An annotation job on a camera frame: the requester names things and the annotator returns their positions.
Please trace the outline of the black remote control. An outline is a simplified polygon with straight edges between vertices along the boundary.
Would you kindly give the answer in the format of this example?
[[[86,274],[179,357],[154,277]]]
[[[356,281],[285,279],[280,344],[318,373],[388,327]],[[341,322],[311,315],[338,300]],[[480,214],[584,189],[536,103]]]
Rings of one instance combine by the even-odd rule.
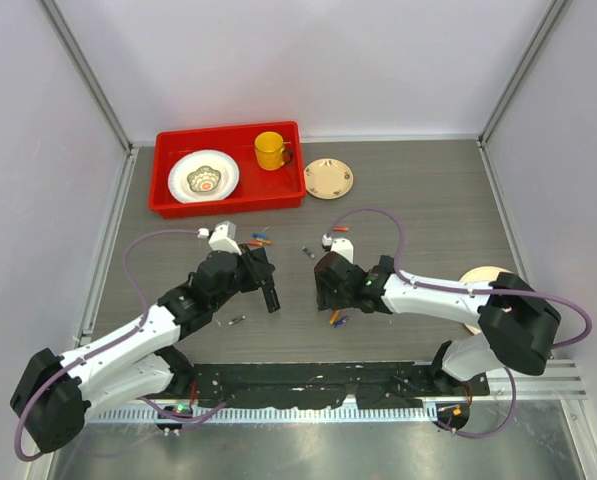
[[[267,311],[269,313],[277,312],[281,306],[274,283],[271,281],[266,282],[260,289],[264,297]]]

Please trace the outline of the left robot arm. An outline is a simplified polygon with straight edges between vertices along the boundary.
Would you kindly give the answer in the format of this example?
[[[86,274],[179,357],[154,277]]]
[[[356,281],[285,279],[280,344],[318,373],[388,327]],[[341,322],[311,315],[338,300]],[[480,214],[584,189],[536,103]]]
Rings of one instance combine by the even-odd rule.
[[[24,435],[39,454],[47,454],[70,443],[104,409],[161,392],[183,397],[193,369],[175,344],[208,325],[238,293],[259,290],[268,311],[278,311],[274,271],[264,248],[213,251],[137,319],[83,347],[36,352],[10,400],[18,417],[16,456],[24,462],[35,459],[22,449]]]

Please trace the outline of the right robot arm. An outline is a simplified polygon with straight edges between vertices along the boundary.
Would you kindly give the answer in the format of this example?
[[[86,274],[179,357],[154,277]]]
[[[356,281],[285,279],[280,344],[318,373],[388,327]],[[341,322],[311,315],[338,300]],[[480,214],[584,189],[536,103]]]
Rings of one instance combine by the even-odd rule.
[[[544,373],[561,316],[520,277],[502,272],[490,282],[407,278],[390,256],[365,271],[330,251],[314,268],[321,310],[417,314],[479,329],[479,334],[444,342],[428,378],[435,391],[455,393],[479,374],[507,367]]]

